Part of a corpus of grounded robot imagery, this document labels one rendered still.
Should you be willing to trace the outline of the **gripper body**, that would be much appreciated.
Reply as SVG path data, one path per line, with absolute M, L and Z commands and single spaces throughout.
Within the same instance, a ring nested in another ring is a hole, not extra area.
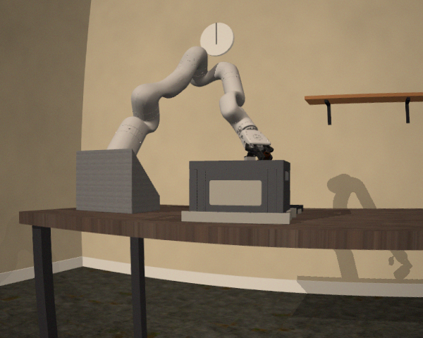
M 250 148 L 254 148 L 253 144 L 259 147 L 259 150 L 263 150 L 262 145 L 271 145 L 271 142 L 255 127 L 247 127 L 240 133 L 240 140 L 245 148 L 245 143 L 250 145 Z

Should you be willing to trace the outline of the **dark grey crate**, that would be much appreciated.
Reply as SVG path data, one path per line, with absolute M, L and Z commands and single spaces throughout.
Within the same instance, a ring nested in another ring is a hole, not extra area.
M 285 160 L 202 161 L 189 188 L 189 211 L 286 213 L 290 163 Z

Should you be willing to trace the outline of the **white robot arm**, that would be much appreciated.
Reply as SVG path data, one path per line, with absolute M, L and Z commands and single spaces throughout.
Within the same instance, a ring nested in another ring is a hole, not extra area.
M 239 137 L 247 127 L 257 128 L 241 107 L 245 103 L 245 94 L 237 67 L 229 62 L 220 62 L 210 71 L 207 68 L 207 51 L 200 46 L 193 46 L 184 53 L 177 68 L 168 77 L 160 82 L 137 86 L 131 95 L 133 116 L 120 124 L 107 149 L 133 149 L 137 155 L 147 134 L 156 131 L 159 126 L 160 98 L 173 98 L 190 83 L 203 87 L 221 80 L 224 95 L 219 100 L 219 107 L 222 116 Z

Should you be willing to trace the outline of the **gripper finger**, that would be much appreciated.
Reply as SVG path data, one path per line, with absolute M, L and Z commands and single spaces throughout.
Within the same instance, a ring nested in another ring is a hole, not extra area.
M 264 149 L 262 150 L 262 153 L 264 153 L 264 151 L 269 152 L 269 153 L 274 151 L 274 149 L 269 145 L 262 145 L 262 146 L 264 147 Z M 270 154 L 269 160 L 272 160 L 272 158 L 273 158 L 273 156 Z
M 250 151 L 250 153 L 254 154 L 255 156 L 258 157 L 259 160 L 264 160 L 265 159 L 265 155 L 262 153 L 262 151 L 259 150 L 259 148 L 257 147 L 256 144 L 253 144 L 254 148 L 250 148 L 249 144 L 245 143 L 245 150 L 246 151 Z

